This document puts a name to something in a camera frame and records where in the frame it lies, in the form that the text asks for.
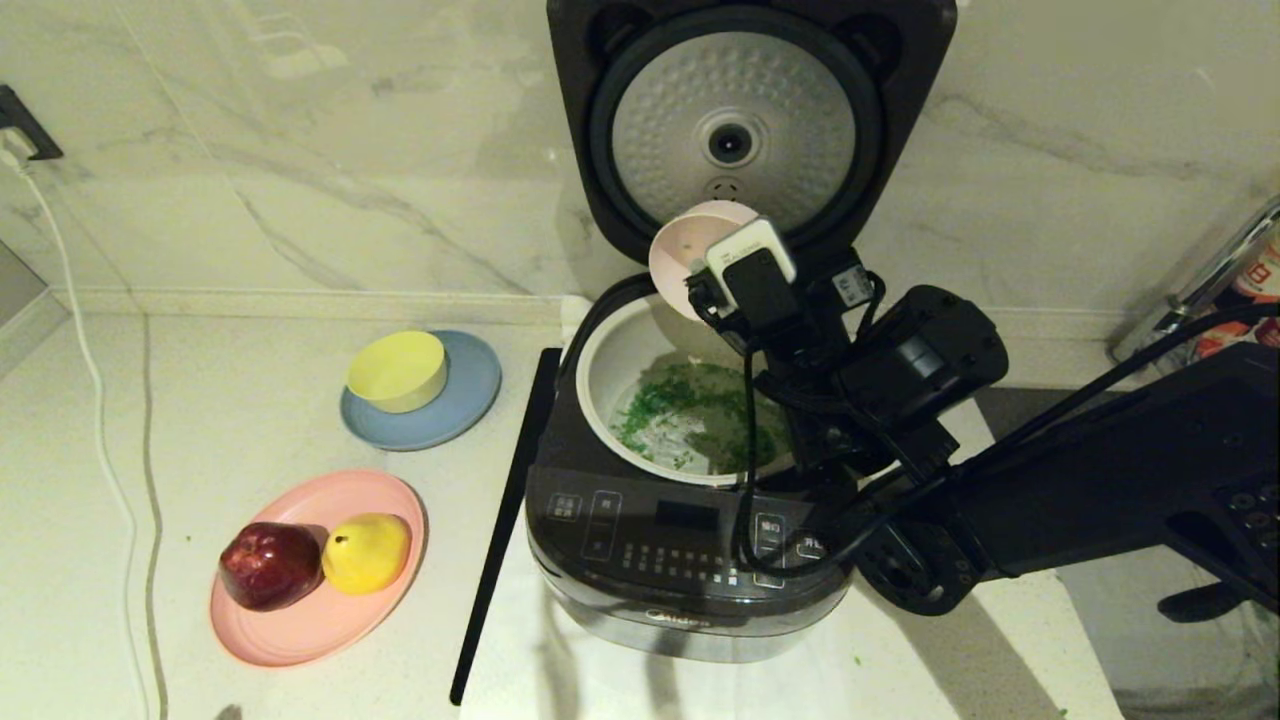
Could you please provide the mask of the pale pink bowl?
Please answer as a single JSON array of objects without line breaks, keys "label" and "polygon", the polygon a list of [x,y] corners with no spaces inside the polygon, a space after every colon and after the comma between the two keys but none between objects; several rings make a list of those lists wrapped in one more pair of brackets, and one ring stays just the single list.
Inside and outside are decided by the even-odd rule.
[{"label": "pale pink bowl", "polygon": [[648,270],[658,295],[681,316],[700,318],[689,300],[686,279],[705,251],[758,218],[746,205],[728,200],[700,202],[663,225],[654,236]]}]

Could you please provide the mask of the black rice cooker lid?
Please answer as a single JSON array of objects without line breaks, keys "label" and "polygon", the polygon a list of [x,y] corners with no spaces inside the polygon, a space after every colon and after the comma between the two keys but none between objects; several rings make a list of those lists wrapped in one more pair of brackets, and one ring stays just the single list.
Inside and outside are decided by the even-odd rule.
[{"label": "black rice cooker lid", "polygon": [[957,0],[547,0],[591,217],[645,263],[700,202],[768,218],[803,272],[855,243],[943,65]]}]

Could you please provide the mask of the white inner pot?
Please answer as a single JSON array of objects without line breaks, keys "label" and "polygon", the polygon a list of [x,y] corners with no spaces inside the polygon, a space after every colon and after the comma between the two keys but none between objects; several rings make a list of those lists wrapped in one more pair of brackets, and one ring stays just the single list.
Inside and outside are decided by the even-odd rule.
[{"label": "white inner pot", "polygon": [[748,469],[740,477],[684,475],[627,451],[609,432],[611,411],[643,373],[681,363],[744,369],[742,359],[710,328],[681,316],[659,295],[623,302],[590,331],[579,354],[575,389],[582,415],[598,439],[631,468],[686,484],[735,486]]}]

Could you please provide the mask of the black rice cooker body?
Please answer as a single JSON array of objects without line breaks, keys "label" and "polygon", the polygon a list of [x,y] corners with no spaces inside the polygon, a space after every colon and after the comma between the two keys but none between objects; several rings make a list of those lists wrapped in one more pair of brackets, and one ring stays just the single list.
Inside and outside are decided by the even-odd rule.
[{"label": "black rice cooker body", "polygon": [[532,555],[580,625],[616,620],[616,628],[600,632],[616,644],[640,647],[628,624],[748,639],[790,621],[813,626],[842,601],[854,568],[822,564],[828,553],[818,532],[824,488],[794,466],[787,423],[776,405],[746,398],[748,473],[728,487],[631,468],[582,415],[575,370],[586,337],[607,314],[649,293],[657,290],[645,275],[613,284],[589,305],[570,341],[527,473]]}]

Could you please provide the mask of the yellow bowl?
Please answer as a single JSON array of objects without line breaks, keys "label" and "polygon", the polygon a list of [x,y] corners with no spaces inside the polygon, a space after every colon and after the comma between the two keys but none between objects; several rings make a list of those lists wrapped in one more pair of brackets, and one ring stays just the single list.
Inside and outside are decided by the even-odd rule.
[{"label": "yellow bowl", "polygon": [[443,340],[401,331],[362,347],[349,363],[346,388],[379,411],[412,413],[434,402],[449,379]]}]

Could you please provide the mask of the green chopped vegetables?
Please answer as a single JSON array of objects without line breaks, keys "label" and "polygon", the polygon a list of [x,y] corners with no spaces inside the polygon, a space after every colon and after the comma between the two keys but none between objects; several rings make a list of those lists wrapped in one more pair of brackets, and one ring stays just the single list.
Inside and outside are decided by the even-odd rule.
[{"label": "green chopped vegetables", "polygon": [[652,369],[608,418],[627,451],[690,477],[740,477],[748,469],[748,404],[739,369],[681,363]]}]

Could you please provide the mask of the chrome faucet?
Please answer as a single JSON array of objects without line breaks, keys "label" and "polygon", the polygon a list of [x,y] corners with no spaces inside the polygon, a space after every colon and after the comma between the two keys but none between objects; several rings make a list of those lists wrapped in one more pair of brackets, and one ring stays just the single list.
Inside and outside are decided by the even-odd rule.
[{"label": "chrome faucet", "polygon": [[1280,231],[1280,192],[1262,201],[1199,265],[1181,273],[1181,283],[1114,341],[1108,356],[1125,361],[1139,351],[1208,315],[1208,306],[1235,275],[1251,265]]}]

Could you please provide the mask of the blue plate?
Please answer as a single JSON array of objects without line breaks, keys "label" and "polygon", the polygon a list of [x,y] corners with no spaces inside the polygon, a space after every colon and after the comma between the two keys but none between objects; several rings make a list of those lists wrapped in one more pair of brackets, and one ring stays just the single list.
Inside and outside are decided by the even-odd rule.
[{"label": "blue plate", "polygon": [[484,340],[461,331],[433,331],[445,346],[449,379],[442,395],[412,413],[383,413],[344,386],[339,414],[346,429],[389,452],[420,451],[451,441],[475,425],[497,400],[502,369]]}]

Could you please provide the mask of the black tray edge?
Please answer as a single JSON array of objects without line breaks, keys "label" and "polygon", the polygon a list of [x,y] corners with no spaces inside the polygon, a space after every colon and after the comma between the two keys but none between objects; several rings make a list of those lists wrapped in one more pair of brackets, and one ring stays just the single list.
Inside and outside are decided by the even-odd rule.
[{"label": "black tray edge", "polygon": [[506,552],[515,533],[518,511],[524,506],[529,468],[538,455],[539,441],[550,418],[562,355],[563,351],[561,348],[544,348],[538,357],[522,421],[516,436],[515,451],[492,528],[490,542],[477,580],[463,641],[454,664],[448,701],[456,708],[460,708],[465,701],[465,693],[483,638],[489,607],[492,606],[492,600],[500,579]]}]

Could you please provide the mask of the red white label bottle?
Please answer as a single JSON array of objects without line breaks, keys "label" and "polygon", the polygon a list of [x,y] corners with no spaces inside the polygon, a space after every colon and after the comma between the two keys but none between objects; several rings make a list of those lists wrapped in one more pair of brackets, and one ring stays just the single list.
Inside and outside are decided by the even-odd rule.
[{"label": "red white label bottle", "polygon": [[[1208,306],[1208,314],[1254,304],[1280,304],[1280,231]],[[1202,360],[1240,342],[1280,348],[1280,319],[1234,320],[1198,336],[1192,359]]]}]

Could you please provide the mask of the white cloth in sink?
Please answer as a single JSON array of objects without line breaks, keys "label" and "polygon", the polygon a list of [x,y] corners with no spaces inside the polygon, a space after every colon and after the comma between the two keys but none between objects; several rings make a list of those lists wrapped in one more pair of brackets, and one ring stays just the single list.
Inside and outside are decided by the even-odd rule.
[{"label": "white cloth in sink", "polygon": [[1280,720],[1280,619],[1245,602],[1172,623],[1162,597],[1184,571],[1059,571],[1125,720]]}]

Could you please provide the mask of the yellow pear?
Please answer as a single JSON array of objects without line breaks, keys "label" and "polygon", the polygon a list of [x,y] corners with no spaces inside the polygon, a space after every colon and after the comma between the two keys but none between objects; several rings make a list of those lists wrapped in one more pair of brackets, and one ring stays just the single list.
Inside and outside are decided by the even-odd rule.
[{"label": "yellow pear", "polygon": [[348,518],[333,529],[321,553],[325,580],[344,594],[384,591],[403,573],[412,533],[407,521],[387,512]]}]

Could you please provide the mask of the red apple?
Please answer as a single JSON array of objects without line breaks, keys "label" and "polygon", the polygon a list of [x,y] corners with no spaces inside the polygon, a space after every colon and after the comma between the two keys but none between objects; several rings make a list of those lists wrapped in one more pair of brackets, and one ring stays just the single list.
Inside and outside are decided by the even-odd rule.
[{"label": "red apple", "polygon": [[287,609],[323,583],[321,543],[310,527],[255,521],[221,551],[220,587],[252,612]]}]

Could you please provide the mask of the pink plate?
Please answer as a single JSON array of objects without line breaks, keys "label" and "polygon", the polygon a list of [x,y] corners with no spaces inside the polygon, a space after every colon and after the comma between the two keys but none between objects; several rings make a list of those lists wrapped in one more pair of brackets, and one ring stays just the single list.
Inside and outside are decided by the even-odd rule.
[{"label": "pink plate", "polygon": [[259,667],[294,667],[332,656],[379,626],[408,593],[429,537],[425,509],[402,479],[372,469],[348,469],[301,482],[253,515],[333,530],[360,512],[389,512],[408,528],[406,565],[385,588],[353,596],[324,582],[297,603],[271,612],[241,607],[214,579],[207,616],[212,634],[232,657]]}]

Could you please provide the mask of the black wall socket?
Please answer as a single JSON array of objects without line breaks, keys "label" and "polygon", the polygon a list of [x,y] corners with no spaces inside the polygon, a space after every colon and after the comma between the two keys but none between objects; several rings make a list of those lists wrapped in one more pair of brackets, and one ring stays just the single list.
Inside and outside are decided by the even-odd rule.
[{"label": "black wall socket", "polygon": [[50,161],[65,156],[61,146],[9,85],[0,85],[0,149],[12,150],[20,161]]}]

